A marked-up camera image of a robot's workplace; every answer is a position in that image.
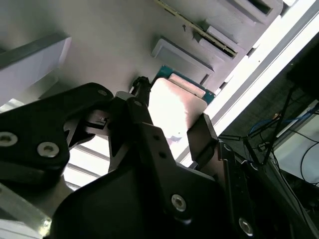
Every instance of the black cable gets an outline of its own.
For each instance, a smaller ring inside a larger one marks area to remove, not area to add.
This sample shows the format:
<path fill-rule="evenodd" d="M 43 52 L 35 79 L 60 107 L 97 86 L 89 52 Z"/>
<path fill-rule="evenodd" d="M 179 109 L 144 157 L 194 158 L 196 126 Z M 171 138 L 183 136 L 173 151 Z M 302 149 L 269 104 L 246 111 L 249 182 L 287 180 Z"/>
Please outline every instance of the black cable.
<path fill-rule="evenodd" d="M 312 141 L 312 142 L 318 143 L 318 141 L 315 141 L 315 140 L 313 140 L 313 139 L 311 139 L 311 138 L 305 136 L 304 134 L 299 133 L 299 132 L 297 132 L 297 131 L 295 131 L 295 130 L 293 130 L 293 129 L 290 129 L 290 128 L 289 128 L 289 129 L 287 129 L 287 130 L 292 131 L 292 132 L 295 132 L 295 133 L 301 135 L 302 137 L 305 137 L 306 139 L 309 139 L 309 140 Z"/>
<path fill-rule="evenodd" d="M 298 206 L 299 206 L 299 208 L 300 208 L 300 211 L 301 211 L 301 213 L 302 213 L 302 215 L 303 215 L 304 221 L 305 221 L 305 223 L 307 224 L 307 226 L 309 227 L 310 231 L 312 231 L 312 230 L 311 230 L 311 227 L 310 227 L 310 225 L 309 225 L 309 223 L 308 223 L 308 221 L 307 221 L 307 219 L 306 219 L 306 216 L 305 216 L 305 214 L 304 214 L 303 207 L 302 207 L 301 203 L 299 202 L 297 196 L 294 194 L 294 192 L 293 192 L 293 190 L 291 189 L 290 185 L 288 184 L 288 182 L 286 181 L 285 177 L 284 177 L 283 174 L 281 173 L 281 170 L 280 170 L 280 167 L 279 167 L 279 162 L 278 162 L 278 160 L 277 160 L 277 158 L 276 158 L 276 156 L 275 156 L 275 154 L 274 154 L 274 149 L 271 149 L 271 150 L 272 150 L 272 153 L 273 153 L 273 156 L 274 156 L 275 164 L 276 164 L 276 166 L 278 167 L 278 171 L 279 171 L 279 174 L 280 174 L 280 176 L 281 176 L 283 182 L 285 183 L 285 185 L 287 186 L 287 188 L 289 189 L 289 191 L 291 192 L 291 194 L 293 195 L 293 197 L 294 197 L 295 200 L 297 201 Z"/>
<path fill-rule="evenodd" d="M 309 183 L 309 184 L 312 184 L 312 185 L 316 185 L 318 184 L 319 182 L 317 183 L 310 183 L 308 182 L 305 177 L 304 177 L 304 174 L 303 174 L 303 162 L 304 162 L 304 159 L 305 159 L 305 156 L 306 154 L 309 152 L 310 149 L 312 149 L 313 147 L 315 147 L 317 144 L 319 144 L 319 142 L 316 142 L 314 145 L 312 145 L 311 147 L 309 147 L 305 153 L 303 154 L 303 157 L 301 158 L 301 162 L 300 162 L 300 174 L 301 174 L 301 177 L 303 178 L 303 180 L 306 182 L 306 183 Z"/>
<path fill-rule="evenodd" d="M 293 94 L 294 90 L 295 90 L 294 87 L 289 90 L 289 93 L 288 93 L 288 95 L 287 95 L 287 98 L 286 98 L 284 107 L 283 107 L 283 109 L 281 110 L 281 117 L 279 117 L 279 119 L 278 119 L 276 128 L 275 128 L 275 130 L 274 130 L 273 137 L 272 137 L 271 141 L 269 142 L 269 148 L 268 148 L 268 150 L 267 150 L 267 152 L 266 152 L 266 155 L 265 155 L 264 161 L 262 162 L 262 165 L 265 165 L 265 164 L 267 163 L 268 159 L 269 159 L 269 155 L 270 155 L 270 153 L 271 153 L 271 149 L 272 149 L 273 146 L 274 146 L 275 140 L 276 140 L 276 138 L 277 138 L 277 134 L 279 133 L 280 126 L 281 126 L 281 124 L 282 124 L 282 122 L 283 122 L 283 119 L 284 119 L 286 110 L 287 110 L 287 108 L 288 108 L 288 104 L 289 104 L 291 95 Z"/>

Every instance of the bright light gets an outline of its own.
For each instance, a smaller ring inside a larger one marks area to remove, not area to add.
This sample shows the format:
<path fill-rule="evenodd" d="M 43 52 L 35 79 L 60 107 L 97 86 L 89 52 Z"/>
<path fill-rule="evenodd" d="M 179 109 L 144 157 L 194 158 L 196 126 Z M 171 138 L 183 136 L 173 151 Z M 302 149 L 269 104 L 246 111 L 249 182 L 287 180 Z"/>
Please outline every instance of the bright light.
<path fill-rule="evenodd" d="M 109 141 L 107 139 L 95 136 L 92 140 L 81 145 L 104 156 L 110 157 Z"/>

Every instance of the ceiling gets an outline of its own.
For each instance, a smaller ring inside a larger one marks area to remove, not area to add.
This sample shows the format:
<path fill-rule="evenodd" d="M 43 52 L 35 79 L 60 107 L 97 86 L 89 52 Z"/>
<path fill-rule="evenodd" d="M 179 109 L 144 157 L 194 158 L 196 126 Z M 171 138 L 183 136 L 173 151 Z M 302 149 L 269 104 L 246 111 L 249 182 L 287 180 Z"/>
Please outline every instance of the ceiling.
<path fill-rule="evenodd" d="M 169 1 L 195 23 L 206 20 L 249 50 L 267 26 L 247 25 L 243 17 L 225 7 L 227 3 L 227 0 Z M 66 61 L 58 72 L 61 83 L 69 87 L 97 82 L 115 93 L 127 91 L 137 76 L 153 79 L 165 64 L 151 57 L 152 48 L 161 36 L 214 69 L 220 67 L 213 54 L 193 39 L 191 28 L 184 30 L 182 21 L 153 0 L 1 1 L 0 48 L 13 49 L 57 31 L 72 37 Z M 218 79 L 228 75 L 223 69 L 217 74 Z"/>

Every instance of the fluorescent light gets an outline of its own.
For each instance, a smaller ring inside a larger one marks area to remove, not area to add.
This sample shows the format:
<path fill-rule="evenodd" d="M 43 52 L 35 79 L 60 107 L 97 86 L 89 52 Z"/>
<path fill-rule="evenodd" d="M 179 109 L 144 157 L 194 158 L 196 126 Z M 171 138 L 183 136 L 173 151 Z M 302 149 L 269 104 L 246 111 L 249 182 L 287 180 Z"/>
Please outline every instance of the fluorescent light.
<path fill-rule="evenodd" d="M 219 121 L 214 125 L 217 135 L 220 135 L 233 122 L 233 120 L 252 102 L 252 100 L 318 33 L 318 30 L 319 15 L 312 19 L 312 21 L 293 39 L 293 41 L 290 42 L 290 44 L 288 44 L 285 50 L 281 52 L 281 54 L 270 64 L 270 66 L 246 90 L 246 92 L 239 97 L 236 103 L 230 107 L 228 112 L 219 119 Z"/>
<path fill-rule="evenodd" d="M 188 168 L 193 163 L 190 153 L 180 163 Z"/>
<path fill-rule="evenodd" d="M 84 168 L 101 176 L 108 173 L 110 166 L 109 161 L 98 157 L 94 157 L 76 148 L 70 150 L 69 163 L 72 163 L 78 167 Z"/>
<path fill-rule="evenodd" d="M 95 136 L 92 140 L 81 145 L 103 154 L 104 156 L 110 157 L 109 141 L 107 139 Z"/>
<path fill-rule="evenodd" d="M 66 182 L 70 182 L 80 187 L 83 187 L 97 179 L 97 177 L 81 173 L 68 167 L 65 168 L 63 175 Z"/>

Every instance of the black mount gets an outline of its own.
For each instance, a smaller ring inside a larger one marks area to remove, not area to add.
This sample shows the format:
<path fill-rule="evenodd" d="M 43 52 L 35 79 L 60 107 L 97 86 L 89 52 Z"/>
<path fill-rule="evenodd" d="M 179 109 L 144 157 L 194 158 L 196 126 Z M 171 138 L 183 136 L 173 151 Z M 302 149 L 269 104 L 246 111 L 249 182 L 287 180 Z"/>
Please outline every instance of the black mount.
<path fill-rule="evenodd" d="M 148 89 L 146 79 L 136 87 Z M 240 163 L 218 140 L 207 115 L 187 133 L 193 169 L 176 164 L 148 102 L 141 100 L 149 99 L 149 91 L 134 92 L 142 96 L 113 97 L 90 83 L 0 115 L 0 131 L 18 138 L 0 147 L 0 179 L 39 193 L 59 182 L 72 147 L 96 134 L 109 137 L 109 173 L 60 204 L 50 239 L 292 238 L 295 224 L 301 236 L 315 238 L 263 170 Z M 40 156 L 43 142 L 56 144 L 58 154 Z"/>

